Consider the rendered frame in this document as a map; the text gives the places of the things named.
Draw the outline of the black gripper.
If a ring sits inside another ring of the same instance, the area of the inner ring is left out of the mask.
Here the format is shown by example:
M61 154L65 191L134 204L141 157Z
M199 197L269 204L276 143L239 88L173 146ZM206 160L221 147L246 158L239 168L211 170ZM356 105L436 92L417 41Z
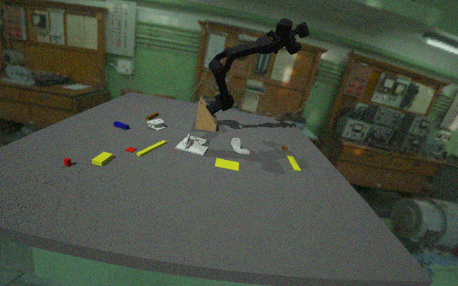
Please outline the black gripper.
M296 31L296 32L295 32ZM307 24L305 22L300 23L297 25L296 30L291 30L290 33L287 37L287 45L290 44L290 41L292 41L295 38L295 35L299 34L300 38L304 38L309 35L309 30L307 28Z

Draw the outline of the small blue block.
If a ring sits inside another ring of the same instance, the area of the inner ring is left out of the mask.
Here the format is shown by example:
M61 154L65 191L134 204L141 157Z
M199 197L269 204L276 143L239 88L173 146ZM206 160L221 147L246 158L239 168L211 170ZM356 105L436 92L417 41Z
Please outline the small blue block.
M115 121L113 123L114 123L114 126L116 126L118 128L122 128L124 130L129 130L129 125L126 125L126 124L118 122L118 121Z

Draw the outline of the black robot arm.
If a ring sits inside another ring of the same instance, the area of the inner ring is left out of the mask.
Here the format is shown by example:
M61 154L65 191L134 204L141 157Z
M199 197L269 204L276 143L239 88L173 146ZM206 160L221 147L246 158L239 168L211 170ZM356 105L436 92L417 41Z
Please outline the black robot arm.
M214 96L216 99L206 108L209 110L211 115L219 111L226 111L233 107L234 99L233 96L227 89L225 83L226 73L230 70L232 62L237 58L242 58L251 54L270 54L271 52L277 54L280 49L285 45L290 55L296 54L301 50L300 43L296 43L296 38L290 41L287 45L287 37L290 33L293 22L287 18L282 18L277 23L276 31L270 30L263 37L258 38L255 42L249 44L242 44L235 47L228 47L223 52L216 54L213 60L210 62L210 71L214 75L220 94ZM273 40L270 38L272 36ZM222 58L227 57L225 64L220 62Z

